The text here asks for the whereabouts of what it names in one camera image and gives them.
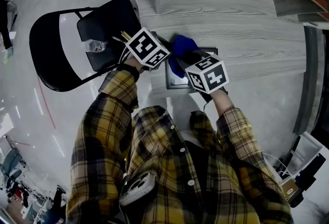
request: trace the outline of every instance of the blue fabric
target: blue fabric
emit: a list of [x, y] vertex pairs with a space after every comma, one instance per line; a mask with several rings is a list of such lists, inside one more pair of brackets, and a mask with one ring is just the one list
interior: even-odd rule
[[176, 57], [184, 58], [184, 55], [187, 52], [191, 52], [193, 50], [199, 50], [195, 41], [187, 38], [183, 35], [177, 36], [175, 41], [171, 45], [171, 49], [173, 51], [172, 55], [169, 58], [169, 64], [173, 73], [175, 73], [178, 77], [184, 78], [185, 72], [180, 67], [180, 65], [176, 61]]

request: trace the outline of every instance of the white box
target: white box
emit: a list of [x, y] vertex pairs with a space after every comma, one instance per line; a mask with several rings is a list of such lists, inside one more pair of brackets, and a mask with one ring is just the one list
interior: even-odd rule
[[170, 54], [164, 45], [144, 27], [126, 43], [126, 47], [142, 65], [151, 68]]
[[224, 62], [216, 54], [191, 65], [185, 72], [193, 88], [207, 94], [230, 82]]

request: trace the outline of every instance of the chair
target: chair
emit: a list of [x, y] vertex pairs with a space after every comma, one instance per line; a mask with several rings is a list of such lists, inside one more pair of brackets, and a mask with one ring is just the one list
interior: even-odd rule
[[[80, 14], [82, 11], [92, 12], [83, 17]], [[72, 69], [61, 44], [59, 18], [61, 14], [67, 13], [75, 13], [80, 18], [77, 27], [82, 41], [95, 39], [107, 41], [109, 45], [104, 52], [86, 53], [97, 73], [83, 80]], [[129, 0], [112, 0], [99, 8], [70, 9], [41, 16], [30, 31], [30, 51], [38, 76], [52, 90], [69, 91], [113, 70], [124, 44], [112, 40], [111, 36], [119, 37], [120, 31], [128, 28], [131, 35], [135, 35], [141, 28]]]

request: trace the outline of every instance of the bottle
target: bottle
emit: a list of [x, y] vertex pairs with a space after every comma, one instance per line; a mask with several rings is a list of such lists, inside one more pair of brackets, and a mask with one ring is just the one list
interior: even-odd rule
[[87, 40], [84, 42], [84, 47], [87, 52], [102, 52], [105, 50], [106, 42]]

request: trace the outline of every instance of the white button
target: white button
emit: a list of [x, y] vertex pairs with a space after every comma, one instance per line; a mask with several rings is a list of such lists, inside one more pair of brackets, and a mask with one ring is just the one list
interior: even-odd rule
[[187, 182], [187, 185], [194, 185], [195, 181], [194, 180], [189, 180], [189, 182]]

